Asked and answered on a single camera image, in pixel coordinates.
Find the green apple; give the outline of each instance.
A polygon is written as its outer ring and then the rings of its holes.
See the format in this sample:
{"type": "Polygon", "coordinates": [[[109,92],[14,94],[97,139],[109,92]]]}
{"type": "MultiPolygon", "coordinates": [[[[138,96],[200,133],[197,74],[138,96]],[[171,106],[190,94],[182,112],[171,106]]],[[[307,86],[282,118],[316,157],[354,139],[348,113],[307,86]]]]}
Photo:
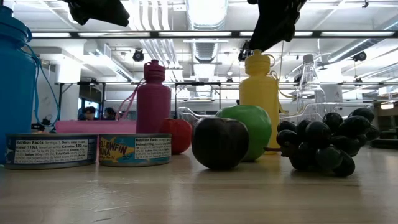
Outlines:
{"type": "Polygon", "coordinates": [[[264,109],[254,105],[236,105],[220,109],[216,117],[235,119],[246,125],[249,150],[243,161],[255,161],[264,153],[272,133],[271,119],[264,109]]]}

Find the nutrition facts label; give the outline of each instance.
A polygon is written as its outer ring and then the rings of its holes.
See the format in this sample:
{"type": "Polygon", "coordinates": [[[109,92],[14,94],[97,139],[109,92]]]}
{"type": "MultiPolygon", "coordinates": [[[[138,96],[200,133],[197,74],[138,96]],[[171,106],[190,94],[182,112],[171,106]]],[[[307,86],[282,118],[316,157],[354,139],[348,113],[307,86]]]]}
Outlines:
{"type": "Polygon", "coordinates": [[[136,159],[155,159],[172,155],[171,138],[136,138],[136,159]]]}
{"type": "Polygon", "coordinates": [[[89,147],[95,140],[17,140],[15,164],[74,162],[91,157],[89,147]]]}

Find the can label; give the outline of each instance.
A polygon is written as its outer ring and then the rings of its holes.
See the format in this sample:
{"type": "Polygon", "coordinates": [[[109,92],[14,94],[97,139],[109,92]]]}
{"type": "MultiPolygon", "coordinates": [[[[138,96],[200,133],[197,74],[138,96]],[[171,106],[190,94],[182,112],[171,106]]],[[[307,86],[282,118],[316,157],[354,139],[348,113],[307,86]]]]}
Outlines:
{"type": "Polygon", "coordinates": [[[171,157],[170,137],[101,136],[99,160],[102,163],[167,162],[171,157]]]}
{"type": "Polygon", "coordinates": [[[9,137],[7,164],[59,164],[96,159],[97,138],[9,137]]]}

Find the blue water bottle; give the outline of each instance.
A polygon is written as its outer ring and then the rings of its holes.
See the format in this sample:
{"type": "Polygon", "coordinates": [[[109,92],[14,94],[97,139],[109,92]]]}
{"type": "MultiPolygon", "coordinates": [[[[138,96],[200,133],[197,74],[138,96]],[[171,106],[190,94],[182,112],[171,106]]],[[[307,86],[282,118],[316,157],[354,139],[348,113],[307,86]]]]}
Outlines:
{"type": "Polygon", "coordinates": [[[6,162],[6,134],[30,133],[36,64],[21,47],[32,39],[13,11],[0,6],[0,164],[6,162]]]}

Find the ceiling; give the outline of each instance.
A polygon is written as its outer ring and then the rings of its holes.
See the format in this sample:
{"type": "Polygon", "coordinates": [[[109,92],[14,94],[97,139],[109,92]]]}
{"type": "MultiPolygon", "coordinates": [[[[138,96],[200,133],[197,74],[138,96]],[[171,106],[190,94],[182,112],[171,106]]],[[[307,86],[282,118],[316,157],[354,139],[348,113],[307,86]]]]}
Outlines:
{"type": "MultiPolygon", "coordinates": [[[[122,1],[125,6],[129,1],[122,1]]],[[[149,18],[152,15],[151,0],[149,0],[149,18]]],[[[169,4],[169,25],[172,30],[187,30],[188,22],[183,0],[168,0],[169,4]]],[[[394,18],[398,22],[398,1],[377,1],[369,0],[369,6],[362,8],[363,0],[310,0],[301,10],[301,17],[296,25],[296,30],[381,30],[380,26],[388,20],[394,18]]],[[[5,5],[14,9],[14,17],[24,22],[32,31],[46,32],[71,32],[71,31],[129,31],[130,27],[121,27],[106,22],[90,19],[87,24],[80,26],[68,19],[67,5],[62,1],[38,1],[5,0],[5,5]]],[[[224,30],[254,30],[258,18],[257,6],[247,4],[246,1],[229,0],[228,11],[225,20],[224,30]]],[[[220,63],[216,66],[214,77],[221,77],[219,80],[225,81],[228,72],[232,72],[234,81],[238,82],[239,77],[245,77],[244,65],[237,60],[238,53],[245,39],[224,39],[228,43],[219,44],[218,55],[213,62],[220,63]]],[[[327,62],[328,55],[336,52],[344,46],[358,41],[357,39],[293,39],[291,42],[279,43],[267,50],[267,54],[275,57],[273,69],[277,73],[281,72],[282,82],[284,77],[292,80],[294,73],[292,70],[302,63],[302,56],[313,54],[322,55],[319,62],[327,62]]],[[[63,49],[73,48],[74,45],[81,45],[82,40],[33,40],[31,45],[35,47],[60,47],[63,49]]],[[[96,40],[98,45],[107,44],[111,47],[112,58],[120,63],[126,70],[136,75],[142,76],[143,62],[134,62],[132,54],[135,49],[141,49],[139,39],[102,39],[96,40]]],[[[322,79],[327,81],[336,80],[340,77],[347,82],[352,82],[355,75],[368,74],[386,68],[395,62],[398,56],[398,39],[386,39],[382,42],[365,49],[368,58],[364,62],[357,62],[354,66],[352,60],[343,60],[339,63],[326,66],[328,70],[320,71],[322,79]]],[[[174,40],[174,48],[178,61],[183,68],[183,77],[188,80],[195,76],[193,69],[192,51],[190,44],[183,43],[182,39],[174,40]]],[[[107,72],[102,72],[101,65],[91,63],[87,59],[88,52],[70,52],[77,58],[85,62],[82,76],[95,77],[102,79],[108,77],[107,72]]],[[[145,62],[150,57],[145,53],[145,62]]],[[[380,73],[372,78],[365,79],[364,82],[380,82],[387,78],[398,78],[397,69],[380,73]]],[[[114,81],[120,82],[123,79],[115,78],[114,81]]]]}

